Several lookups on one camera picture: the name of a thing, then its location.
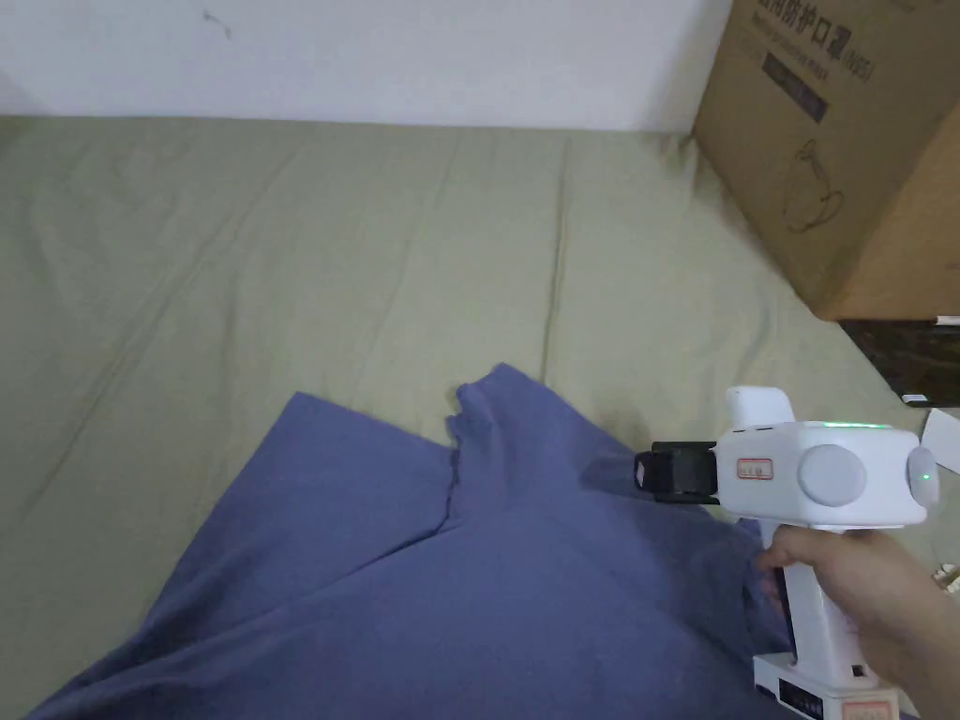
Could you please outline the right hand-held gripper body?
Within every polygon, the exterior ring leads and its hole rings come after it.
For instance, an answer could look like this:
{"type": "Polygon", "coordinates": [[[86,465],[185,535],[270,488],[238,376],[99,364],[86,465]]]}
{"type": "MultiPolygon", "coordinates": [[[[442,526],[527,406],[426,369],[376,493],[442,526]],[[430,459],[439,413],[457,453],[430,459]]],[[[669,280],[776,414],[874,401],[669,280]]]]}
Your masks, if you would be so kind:
{"type": "MultiPolygon", "coordinates": [[[[634,462],[655,501],[718,505],[757,522],[769,545],[779,526],[831,533],[926,521],[938,502],[938,467],[909,431],[884,424],[800,421],[774,387],[727,391],[731,427],[714,442],[654,442],[634,462]]],[[[849,618],[814,571],[777,577],[791,650],[758,655],[759,692],[806,719],[895,719],[897,691],[868,666],[849,618]]]]}

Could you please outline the person's right hand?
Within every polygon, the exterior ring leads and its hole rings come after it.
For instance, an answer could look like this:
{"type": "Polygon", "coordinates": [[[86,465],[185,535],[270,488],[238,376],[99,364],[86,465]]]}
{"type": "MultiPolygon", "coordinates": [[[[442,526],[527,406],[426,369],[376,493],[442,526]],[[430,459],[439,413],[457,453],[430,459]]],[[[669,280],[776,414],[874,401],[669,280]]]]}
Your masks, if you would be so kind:
{"type": "Polygon", "coordinates": [[[867,665],[922,719],[959,716],[959,606],[892,537],[781,526],[763,568],[810,567],[850,618],[867,665]]]}

